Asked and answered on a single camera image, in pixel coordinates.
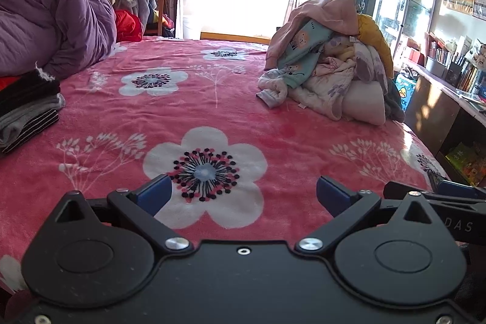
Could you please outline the red garment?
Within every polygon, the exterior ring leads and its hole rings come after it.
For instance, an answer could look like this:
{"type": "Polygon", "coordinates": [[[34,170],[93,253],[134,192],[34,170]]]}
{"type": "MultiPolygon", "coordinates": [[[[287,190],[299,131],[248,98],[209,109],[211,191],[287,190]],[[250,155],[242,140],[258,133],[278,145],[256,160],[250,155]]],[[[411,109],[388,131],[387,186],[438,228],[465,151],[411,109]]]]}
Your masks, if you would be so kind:
{"type": "Polygon", "coordinates": [[[137,15],[126,10],[115,10],[115,25],[118,42],[140,42],[142,24],[137,15]]]}

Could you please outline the white purple floral garment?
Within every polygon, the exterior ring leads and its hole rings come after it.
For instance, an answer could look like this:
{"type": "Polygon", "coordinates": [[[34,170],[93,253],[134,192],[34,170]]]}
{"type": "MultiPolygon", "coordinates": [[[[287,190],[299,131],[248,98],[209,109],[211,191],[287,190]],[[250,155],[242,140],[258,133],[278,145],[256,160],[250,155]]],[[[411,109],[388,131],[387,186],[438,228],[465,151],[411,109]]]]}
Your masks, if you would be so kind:
{"type": "Polygon", "coordinates": [[[274,68],[259,77],[256,97],[269,108],[276,108],[290,98],[302,108],[339,121],[346,118],[342,104],[353,80],[377,81],[385,101],[388,76],[376,49],[353,36],[337,35],[323,45],[314,71],[301,86],[290,88],[279,69],[274,68]]]}

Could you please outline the folded dark clothes stack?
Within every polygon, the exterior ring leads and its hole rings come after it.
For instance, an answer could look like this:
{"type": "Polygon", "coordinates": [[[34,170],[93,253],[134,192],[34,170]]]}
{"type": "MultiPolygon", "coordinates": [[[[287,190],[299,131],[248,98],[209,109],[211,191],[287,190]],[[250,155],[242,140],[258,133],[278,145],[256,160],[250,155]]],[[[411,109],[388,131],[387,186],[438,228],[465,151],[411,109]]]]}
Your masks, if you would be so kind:
{"type": "Polygon", "coordinates": [[[39,68],[1,79],[1,155],[15,151],[59,121],[60,82],[39,68]]]}

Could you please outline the purple quilt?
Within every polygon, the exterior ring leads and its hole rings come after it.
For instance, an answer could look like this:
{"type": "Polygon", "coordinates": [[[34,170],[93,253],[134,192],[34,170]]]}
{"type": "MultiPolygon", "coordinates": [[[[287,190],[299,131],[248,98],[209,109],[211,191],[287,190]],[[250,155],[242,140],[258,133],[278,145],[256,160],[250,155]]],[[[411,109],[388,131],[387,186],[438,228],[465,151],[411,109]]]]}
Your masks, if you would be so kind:
{"type": "Polygon", "coordinates": [[[1,0],[1,75],[37,67],[59,80],[104,60],[116,43],[108,0],[1,0]]]}

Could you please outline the teal printed pajama garment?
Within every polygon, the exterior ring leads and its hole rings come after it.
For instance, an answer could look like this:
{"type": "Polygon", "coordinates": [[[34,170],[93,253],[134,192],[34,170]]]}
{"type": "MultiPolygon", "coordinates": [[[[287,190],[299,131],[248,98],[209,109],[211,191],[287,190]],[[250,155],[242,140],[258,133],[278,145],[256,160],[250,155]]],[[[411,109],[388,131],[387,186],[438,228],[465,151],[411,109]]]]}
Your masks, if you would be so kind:
{"type": "Polygon", "coordinates": [[[296,32],[277,61],[277,67],[287,86],[295,89],[310,77],[320,58],[323,45],[333,35],[332,29],[314,20],[308,21],[296,32]]]}

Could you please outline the cluttered desk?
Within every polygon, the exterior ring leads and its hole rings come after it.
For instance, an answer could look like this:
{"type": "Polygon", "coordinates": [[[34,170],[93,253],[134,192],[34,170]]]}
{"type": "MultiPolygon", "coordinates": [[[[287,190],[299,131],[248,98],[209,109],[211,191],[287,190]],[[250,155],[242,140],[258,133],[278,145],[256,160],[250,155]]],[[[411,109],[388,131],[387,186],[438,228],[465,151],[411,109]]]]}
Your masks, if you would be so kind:
{"type": "Polygon", "coordinates": [[[456,148],[465,154],[485,156],[485,116],[452,92],[444,80],[426,70],[425,56],[436,37],[425,33],[421,40],[419,61],[405,58],[404,64],[419,73],[408,108],[405,124],[428,148],[433,157],[454,182],[467,183],[465,175],[448,159],[456,148]]]}

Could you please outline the mustard yellow garment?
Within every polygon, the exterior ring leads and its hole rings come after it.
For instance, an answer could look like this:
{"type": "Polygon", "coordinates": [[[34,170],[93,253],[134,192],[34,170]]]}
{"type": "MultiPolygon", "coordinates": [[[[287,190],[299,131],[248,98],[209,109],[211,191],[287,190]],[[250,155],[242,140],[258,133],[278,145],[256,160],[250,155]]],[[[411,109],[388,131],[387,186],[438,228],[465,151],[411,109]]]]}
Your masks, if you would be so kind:
{"type": "Polygon", "coordinates": [[[394,76],[394,64],[390,47],[371,16],[358,14],[358,39],[362,43],[376,49],[383,63],[386,75],[392,78],[394,76]]]}

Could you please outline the pink sweatshirt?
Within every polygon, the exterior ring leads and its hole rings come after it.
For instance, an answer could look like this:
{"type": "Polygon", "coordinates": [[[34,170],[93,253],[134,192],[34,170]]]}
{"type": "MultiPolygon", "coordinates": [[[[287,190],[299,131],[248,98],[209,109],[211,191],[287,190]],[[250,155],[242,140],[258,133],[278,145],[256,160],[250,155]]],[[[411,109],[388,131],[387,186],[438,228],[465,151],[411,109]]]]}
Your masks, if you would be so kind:
{"type": "Polygon", "coordinates": [[[358,35],[356,0],[309,0],[295,8],[288,21],[277,30],[269,43],[265,70],[277,67],[291,39],[310,20],[342,35],[358,35]]]}

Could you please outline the pink floral bed blanket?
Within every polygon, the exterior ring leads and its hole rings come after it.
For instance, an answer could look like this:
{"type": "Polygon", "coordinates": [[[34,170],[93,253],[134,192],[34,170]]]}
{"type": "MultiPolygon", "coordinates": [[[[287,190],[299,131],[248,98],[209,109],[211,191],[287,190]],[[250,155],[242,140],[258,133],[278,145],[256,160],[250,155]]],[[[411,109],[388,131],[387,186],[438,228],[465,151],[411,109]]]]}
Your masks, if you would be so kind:
{"type": "Polygon", "coordinates": [[[1,111],[59,92],[1,159],[1,283],[29,303],[20,259],[70,190],[88,198],[172,176],[156,217],[188,238],[288,239],[330,216],[321,176],[379,193],[389,181],[427,187],[442,173],[403,123],[334,121],[286,100],[257,97],[259,44],[151,39],[124,43],[106,60],[59,83],[38,74],[1,80],[1,111]]]}

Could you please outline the wooden chair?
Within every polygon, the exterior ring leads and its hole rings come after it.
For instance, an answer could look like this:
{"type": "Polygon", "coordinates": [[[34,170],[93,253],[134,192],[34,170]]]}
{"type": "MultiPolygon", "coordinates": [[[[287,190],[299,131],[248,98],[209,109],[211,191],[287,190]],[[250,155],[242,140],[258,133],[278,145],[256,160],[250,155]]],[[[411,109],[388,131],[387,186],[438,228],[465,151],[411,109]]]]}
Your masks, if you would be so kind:
{"type": "Polygon", "coordinates": [[[153,16],[152,18],[147,22],[147,26],[145,29],[145,35],[148,36],[162,36],[163,35],[163,29],[164,29],[164,22],[166,21],[166,18],[164,18],[164,5],[165,5],[165,0],[150,0],[150,4],[153,3],[156,5],[156,7],[153,7],[153,16]]]}

